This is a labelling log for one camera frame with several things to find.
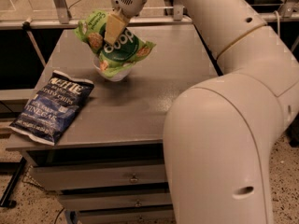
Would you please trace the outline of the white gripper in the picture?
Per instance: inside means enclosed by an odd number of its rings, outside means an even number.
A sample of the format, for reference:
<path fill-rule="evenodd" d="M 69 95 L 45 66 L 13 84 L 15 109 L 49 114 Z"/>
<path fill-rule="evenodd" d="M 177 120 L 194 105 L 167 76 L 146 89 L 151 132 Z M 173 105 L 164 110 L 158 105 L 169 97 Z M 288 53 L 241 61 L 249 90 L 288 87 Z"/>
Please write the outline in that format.
<path fill-rule="evenodd" d="M 129 18 L 137 16 L 147 0 L 111 0 L 112 11 L 107 16 L 104 40 L 114 45 L 130 22 Z"/>

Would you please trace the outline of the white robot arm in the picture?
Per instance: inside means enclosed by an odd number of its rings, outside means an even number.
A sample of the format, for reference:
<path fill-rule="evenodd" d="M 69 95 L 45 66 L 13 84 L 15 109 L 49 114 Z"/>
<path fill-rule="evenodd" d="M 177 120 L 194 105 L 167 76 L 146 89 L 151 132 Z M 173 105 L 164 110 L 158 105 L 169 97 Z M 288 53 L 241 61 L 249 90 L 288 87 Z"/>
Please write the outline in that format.
<path fill-rule="evenodd" d="M 299 112 L 299 63 L 245 0 L 176 0 L 222 74 L 183 92 L 164 122 L 177 224 L 273 224 L 272 146 Z"/>

